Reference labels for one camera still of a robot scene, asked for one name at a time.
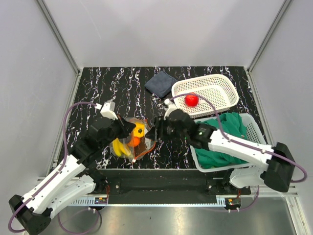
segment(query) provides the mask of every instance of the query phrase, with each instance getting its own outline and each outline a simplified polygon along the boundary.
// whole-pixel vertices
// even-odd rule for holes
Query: silver metal surface
[[[310,235],[310,228],[304,216],[299,197],[286,198],[286,202],[296,233]]]
[[[250,66],[248,67],[248,71],[251,72],[255,67],[256,63],[258,62],[260,56],[262,55],[266,45],[268,44],[270,38],[272,37],[274,31],[276,30],[279,22],[281,21],[282,17],[284,16],[285,12],[287,11],[288,7],[292,3],[293,0],[285,0],[282,4],[281,8],[279,9],[273,23],[271,24],[265,38],[263,39],[257,53],[255,54]]]
[[[71,65],[71,67],[73,68],[74,72],[78,75],[79,73],[79,67],[77,66],[73,56],[71,55],[65,41],[63,40],[63,37],[61,36],[61,33],[57,27],[57,25],[55,24],[51,13],[49,12],[45,1],[44,0],[36,0],[39,8],[41,9],[43,15],[45,16],[48,25],[50,26],[55,38],[57,39],[58,43],[60,44],[60,47],[62,48],[62,51],[64,52],[66,58],[68,59],[69,64]]]
[[[243,199],[244,205],[252,198]],[[67,207],[61,213],[65,228],[83,232],[96,215],[82,207]],[[124,208],[102,209],[102,224],[93,235],[294,235],[291,216],[283,198],[260,198],[248,211],[212,212],[203,208]],[[66,235],[53,219],[42,235]]]

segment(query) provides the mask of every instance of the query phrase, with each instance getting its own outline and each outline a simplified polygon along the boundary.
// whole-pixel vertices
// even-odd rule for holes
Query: orange
[[[136,146],[139,145],[139,143],[140,143],[140,138],[134,136],[134,137],[132,138],[132,140],[131,140],[127,145],[130,146],[130,147],[136,147]]]

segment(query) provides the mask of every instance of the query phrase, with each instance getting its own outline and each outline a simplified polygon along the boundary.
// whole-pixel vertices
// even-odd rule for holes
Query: white wall
[[[286,143],[309,173],[298,184],[313,225],[313,1],[295,0],[252,71],[275,141]],[[294,178],[302,174],[298,171]]]
[[[8,200],[47,171],[75,75],[34,0],[2,0],[0,32],[0,231],[6,235]]]
[[[248,66],[283,0],[45,0],[80,67]]]

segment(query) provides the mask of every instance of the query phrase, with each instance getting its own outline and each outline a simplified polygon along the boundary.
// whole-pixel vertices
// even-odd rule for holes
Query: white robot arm
[[[177,109],[174,103],[165,101],[167,106],[164,117],[157,117],[151,130],[145,135],[152,140],[183,137],[195,148],[218,151],[235,156],[255,166],[234,169],[226,180],[236,188],[265,183],[270,188],[288,191],[294,166],[274,157],[278,153],[291,159],[288,148],[281,143],[275,147],[252,143],[241,138],[227,135],[207,124],[196,124],[187,113]],[[63,208],[79,197],[94,192],[102,192],[106,181],[98,170],[92,167],[95,160],[102,158],[103,147],[116,138],[126,138],[135,128],[135,124],[126,122],[114,113],[114,103],[107,102],[101,109],[102,117],[89,126],[88,131],[69,151],[64,168],[60,171],[61,162],[39,185],[23,196],[14,195],[9,204],[13,213],[26,201],[30,200],[17,213],[17,219],[30,235],[41,233]],[[263,151],[257,151],[238,145],[230,140],[249,144]],[[79,181],[65,188],[65,185],[76,175],[85,171]],[[34,193],[45,185],[37,196]]]
[[[294,162],[286,145],[264,145],[229,134],[223,135],[221,130],[213,126],[196,124],[169,99],[165,100],[164,104],[167,106],[165,116],[155,119],[155,126],[146,134],[147,138],[165,140],[179,136],[185,138],[194,148],[229,154],[254,164],[255,166],[250,168],[232,169],[227,181],[236,188],[265,184],[276,191],[288,191],[294,165],[275,156],[279,154]]]

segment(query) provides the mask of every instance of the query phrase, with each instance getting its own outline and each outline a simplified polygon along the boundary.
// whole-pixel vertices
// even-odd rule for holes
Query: black tabletop
[[[122,67],[122,68],[84,68],[78,86],[75,102],[91,101],[103,104],[107,100],[116,103],[115,112],[124,118],[146,119],[151,125],[155,116],[165,113],[162,102],[172,97],[171,93],[160,99],[144,88],[145,82],[160,71],[165,71],[176,80],[184,80],[209,74],[223,74],[234,84],[239,102],[228,112],[249,113],[264,133],[260,117],[253,99],[252,90],[243,67]],[[79,135],[86,131],[88,124],[100,112],[90,105],[80,105],[73,109],[67,126],[68,146],[72,146]],[[195,168],[191,152],[183,140],[158,142],[153,151],[136,163],[115,157],[109,148],[103,151],[103,159],[97,162],[99,169],[104,168]]]

